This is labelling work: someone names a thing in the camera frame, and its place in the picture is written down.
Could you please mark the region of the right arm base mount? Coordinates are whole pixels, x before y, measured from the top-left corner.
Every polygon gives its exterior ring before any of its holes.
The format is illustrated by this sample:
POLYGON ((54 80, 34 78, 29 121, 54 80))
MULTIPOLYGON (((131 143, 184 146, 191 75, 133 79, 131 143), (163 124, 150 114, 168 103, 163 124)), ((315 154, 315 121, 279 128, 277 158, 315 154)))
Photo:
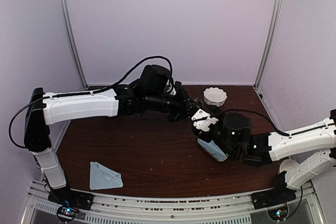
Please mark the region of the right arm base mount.
POLYGON ((268 217, 276 222, 285 221, 290 216, 288 202, 297 198, 291 189, 270 189, 251 194, 254 209, 266 209, 268 217))

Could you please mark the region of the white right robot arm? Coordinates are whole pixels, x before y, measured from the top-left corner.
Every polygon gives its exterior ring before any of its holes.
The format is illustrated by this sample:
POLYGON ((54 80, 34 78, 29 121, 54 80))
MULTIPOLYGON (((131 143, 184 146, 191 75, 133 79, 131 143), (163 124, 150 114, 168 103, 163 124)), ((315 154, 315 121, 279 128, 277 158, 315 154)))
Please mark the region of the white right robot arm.
POLYGON ((288 156, 316 151, 301 164, 289 165, 280 173, 279 181, 283 184, 269 192, 274 204, 287 198, 290 189, 298 189, 335 165, 335 110, 316 124, 263 134, 252 134, 251 119, 243 116, 241 110, 211 115, 199 109, 191 119, 198 144, 219 162, 242 157, 245 164, 260 167, 288 156))

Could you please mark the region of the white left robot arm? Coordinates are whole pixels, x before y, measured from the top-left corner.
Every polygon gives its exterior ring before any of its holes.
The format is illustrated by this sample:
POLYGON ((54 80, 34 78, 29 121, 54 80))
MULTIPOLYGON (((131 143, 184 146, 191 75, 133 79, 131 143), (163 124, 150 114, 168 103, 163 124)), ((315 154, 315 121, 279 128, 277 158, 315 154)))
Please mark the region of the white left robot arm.
POLYGON ((198 105, 178 81, 167 90, 171 80, 170 70, 147 65, 140 78, 130 84, 73 93, 45 93, 42 88, 33 91, 25 118, 24 145, 37 159, 58 200, 71 205, 76 197, 68 188, 66 175, 52 150, 49 126, 74 119, 126 116, 146 110, 165 113, 170 122, 192 117, 199 110, 198 105))

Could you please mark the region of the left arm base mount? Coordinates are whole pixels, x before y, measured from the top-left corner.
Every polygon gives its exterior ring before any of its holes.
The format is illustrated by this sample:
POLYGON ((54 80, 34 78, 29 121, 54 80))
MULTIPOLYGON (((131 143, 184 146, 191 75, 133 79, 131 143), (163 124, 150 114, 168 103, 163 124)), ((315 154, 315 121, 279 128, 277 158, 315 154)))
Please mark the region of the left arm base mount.
POLYGON ((60 200, 52 192, 48 195, 48 200, 58 203, 60 206, 56 210, 56 217, 61 222, 74 221, 81 210, 90 210, 94 196, 90 193, 72 191, 70 200, 60 200))

